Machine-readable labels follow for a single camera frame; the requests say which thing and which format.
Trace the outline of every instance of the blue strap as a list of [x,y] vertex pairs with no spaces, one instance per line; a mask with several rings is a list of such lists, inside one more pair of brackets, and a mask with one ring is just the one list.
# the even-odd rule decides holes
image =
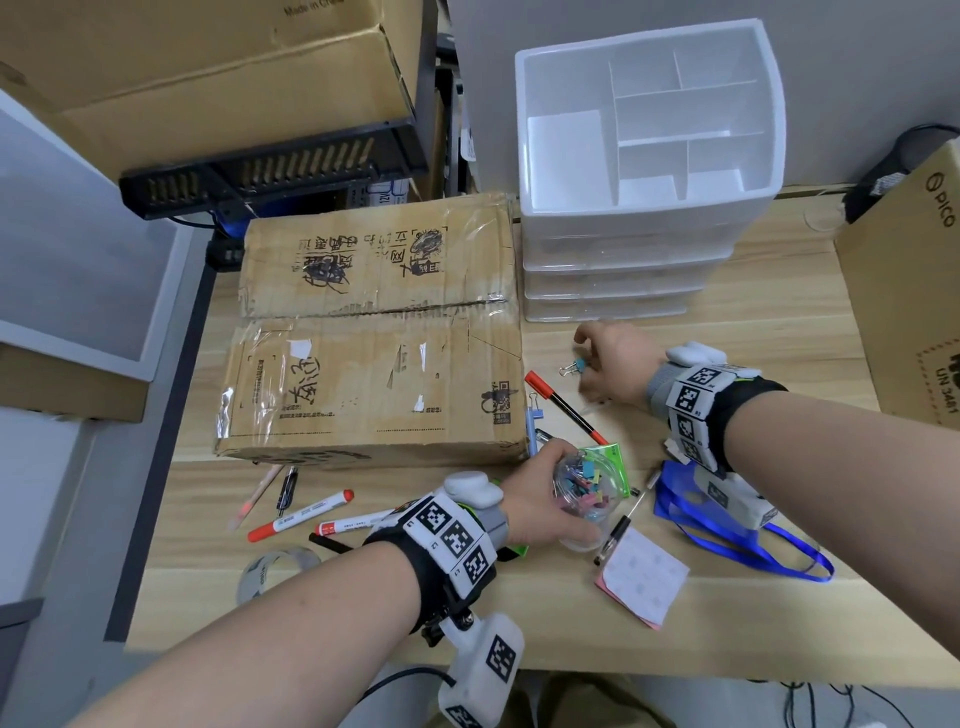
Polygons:
[[[681,513],[672,513],[670,510],[671,505]],[[777,561],[769,551],[760,545],[758,539],[759,533],[757,531],[753,531],[749,536],[744,537],[706,518],[703,514],[698,513],[685,498],[673,493],[662,479],[657,481],[657,502],[654,506],[654,515],[675,523],[686,537],[697,546],[705,548],[707,551],[712,551],[718,556],[723,556],[724,558],[748,566],[751,569],[769,571],[770,573],[775,573],[780,576],[791,576],[796,579],[805,579],[806,581],[820,583],[828,582],[833,578],[833,574],[836,571],[830,560],[819,550],[798,539],[789,531],[783,530],[778,525],[766,523],[763,526],[765,530],[781,537],[801,553],[809,556],[813,561],[813,563],[803,571],[785,567]],[[723,546],[709,539],[694,536],[687,531],[688,528],[696,528],[711,533],[733,544],[734,547]],[[827,571],[827,576],[814,576],[809,573],[817,564]]]

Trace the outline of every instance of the taped cardboard box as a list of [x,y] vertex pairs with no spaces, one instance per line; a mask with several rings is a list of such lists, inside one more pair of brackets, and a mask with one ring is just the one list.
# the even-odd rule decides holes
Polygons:
[[485,465],[525,451],[516,300],[237,330],[215,452],[329,468]]
[[845,229],[837,255],[883,412],[960,429],[960,148]]
[[0,87],[117,179],[413,115],[429,7],[8,3],[0,10]]
[[507,198],[251,222],[240,275],[250,318],[352,316],[515,299]]

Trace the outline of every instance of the desk surface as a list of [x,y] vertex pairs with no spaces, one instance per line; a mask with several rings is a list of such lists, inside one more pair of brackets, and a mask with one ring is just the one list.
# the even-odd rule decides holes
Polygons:
[[[642,325],[664,345],[696,339],[725,350],[731,361],[758,366],[793,391],[876,409],[831,235],[804,221],[806,211],[815,227],[825,227],[837,202],[833,196],[774,202],[684,316]],[[232,608],[240,570],[252,558],[267,548],[307,545],[309,524],[259,545],[247,543],[245,530],[226,531],[265,471],[210,453],[221,374],[237,322],[236,285],[236,275],[217,280],[130,649],[165,649],[179,642]],[[528,368],[581,404],[576,377],[556,374],[572,360],[573,329],[524,322],[523,349]],[[544,412],[545,429],[589,444],[549,402]],[[665,428],[619,406],[599,408],[589,418],[608,439],[620,442],[631,482],[641,483],[661,458]],[[419,495],[425,484],[439,483],[452,470],[304,468],[297,503],[349,487],[357,498],[337,511],[338,518],[381,510]],[[270,494],[248,524],[274,517],[276,490]],[[635,526],[690,566],[663,629],[645,627],[593,586],[586,555],[559,545],[535,549],[499,569],[478,605],[480,614],[504,611],[520,625],[527,642],[525,667],[960,687],[960,664],[845,565],[837,564],[836,578],[827,585],[762,574],[698,549],[655,519],[650,503],[644,505]],[[345,540],[362,538],[363,532]],[[789,563],[791,555],[781,557]],[[446,642],[429,650],[417,637],[396,657],[448,664],[451,654]]]

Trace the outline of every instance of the packing tape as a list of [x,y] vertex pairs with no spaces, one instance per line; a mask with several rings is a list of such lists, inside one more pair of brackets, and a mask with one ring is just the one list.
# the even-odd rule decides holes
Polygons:
[[309,548],[286,548],[282,551],[271,551],[265,553],[258,559],[251,561],[243,570],[240,577],[240,583],[237,585],[237,606],[246,604],[256,596],[263,596],[266,591],[264,585],[267,583],[267,571],[276,563],[277,559],[288,556],[297,562],[301,571],[313,569],[320,565],[320,556]]

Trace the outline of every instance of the gray wall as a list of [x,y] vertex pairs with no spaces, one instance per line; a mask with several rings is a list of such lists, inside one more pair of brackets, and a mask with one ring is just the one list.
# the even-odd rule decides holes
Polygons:
[[448,0],[483,189],[517,191],[514,54],[759,17],[787,108],[786,184],[851,182],[897,134],[960,124],[951,0]]

